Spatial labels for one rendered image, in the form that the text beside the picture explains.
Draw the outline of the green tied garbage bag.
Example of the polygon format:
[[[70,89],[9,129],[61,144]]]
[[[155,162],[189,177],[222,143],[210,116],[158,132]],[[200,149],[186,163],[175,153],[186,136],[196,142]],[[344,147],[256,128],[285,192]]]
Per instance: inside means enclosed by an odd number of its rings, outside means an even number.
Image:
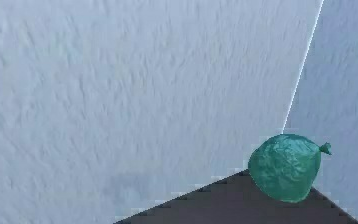
[[[298,203],[308,196],[323,154],[332,154],[329,142],[318,145],[305,136],[278,134],[253,151],[248,171],[257,187],[269,197]]]

